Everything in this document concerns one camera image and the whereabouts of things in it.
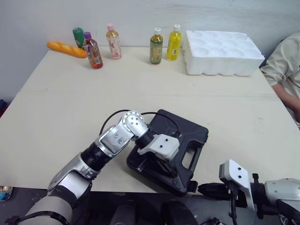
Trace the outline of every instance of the green bottle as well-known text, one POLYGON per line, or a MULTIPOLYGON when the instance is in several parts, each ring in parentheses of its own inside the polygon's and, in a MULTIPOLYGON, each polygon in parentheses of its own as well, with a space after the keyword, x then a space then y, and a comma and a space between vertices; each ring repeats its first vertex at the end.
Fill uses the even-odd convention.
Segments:
POLYGON ((83 42, 84 42, 83 30, 80 27, 76 27, 73 29, 73 35, 78 48, 83 48, 83 42))
POLYGON ((154 35, 150 40, 150 62, 152 64, 159 64, 163 51, 163 37, 160 35, 161 29, 156 27, 154 35))

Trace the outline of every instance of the yellow drink bottle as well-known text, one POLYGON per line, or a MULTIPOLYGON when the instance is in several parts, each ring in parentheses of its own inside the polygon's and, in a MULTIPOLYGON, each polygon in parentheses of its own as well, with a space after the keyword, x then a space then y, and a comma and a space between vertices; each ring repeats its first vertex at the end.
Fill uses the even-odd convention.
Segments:
POLYGON ((180 25, 175 24, 173 28, 173 32, 169 36, 169 45, 167 52, 167 60, 176 60, 180 51, 181 44, 181 33, 180 33, 180 25))

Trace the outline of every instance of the white table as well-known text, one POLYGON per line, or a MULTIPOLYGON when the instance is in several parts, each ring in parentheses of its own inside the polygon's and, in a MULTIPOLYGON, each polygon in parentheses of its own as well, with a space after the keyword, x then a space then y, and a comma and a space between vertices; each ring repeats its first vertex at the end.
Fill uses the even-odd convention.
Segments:
MULTIPOLYGON (((259 70, 251 77, 190 76, 181 56, 150 65, 148 48, 122 48, 117 61, 106 58, 106 49, 100 48, 99 70, 87 59, 47 53, 0 119, 0 184, 47 188, 94 141, 103 121, 124 108, 165 109, 207 127, 194 173, 200 184, 219 182, 219 165, 229 158, 259 173, 261 182, 300 179, 300 131, 259 70)), ((127 167, 132 147, 103 168, 92 190, 163 191, 127 167)))

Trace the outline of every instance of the white bottle cap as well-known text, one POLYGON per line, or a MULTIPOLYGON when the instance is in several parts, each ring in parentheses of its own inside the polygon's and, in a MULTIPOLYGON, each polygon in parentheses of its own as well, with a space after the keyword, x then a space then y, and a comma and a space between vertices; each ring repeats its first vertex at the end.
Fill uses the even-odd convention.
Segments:
POLYGON ((175 24, 173 31, 180 31, 180 25, 179 24, 175 24))
POLYGON ((160 27, 154 28, 154 34, 155 34, 155 35, 159 35, 160 32, 161 32, 161 28, 160 28, 160 27))

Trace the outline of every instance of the plastic bottle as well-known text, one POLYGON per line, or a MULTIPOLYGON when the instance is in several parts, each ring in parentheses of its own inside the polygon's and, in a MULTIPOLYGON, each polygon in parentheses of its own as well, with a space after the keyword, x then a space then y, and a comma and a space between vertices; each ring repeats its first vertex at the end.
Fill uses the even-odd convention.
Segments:
POLYGON ((108 32, 106 33, 106 39, 111 51, 111 57, 113 60, 119 60, 121 58, 121 48, 119 34, 114 30, 112 23, 107 25, 108 32))
POLYGON ((175 24, 173 28, 173 32, 171 32, 169 36, 169 44, 167 51, 167 60, 176 60, 180 51, 181 44, 181 33, 180 33, 180 25, 175 24))
POLYGON ((83 42, 84 42, 83 30, 80 27, 76 27, 73 29, 73 35, 78 48, 83 48, 83 42))
POLYGON ((161 28, 154 28, 154 35, 150 40, 150 62, 159 64, 161 62, 161 55, 163 52, 163 37, 160 35, 161 28))
POLYGON ((83 47, 88 55, 90 65, 94 69, 100 69, 103 66, 103 61, 101 58, 101 54, 97 45, 97 41, 92 39, 92 36, 89 32, 84 33, 84 43, 83 47))

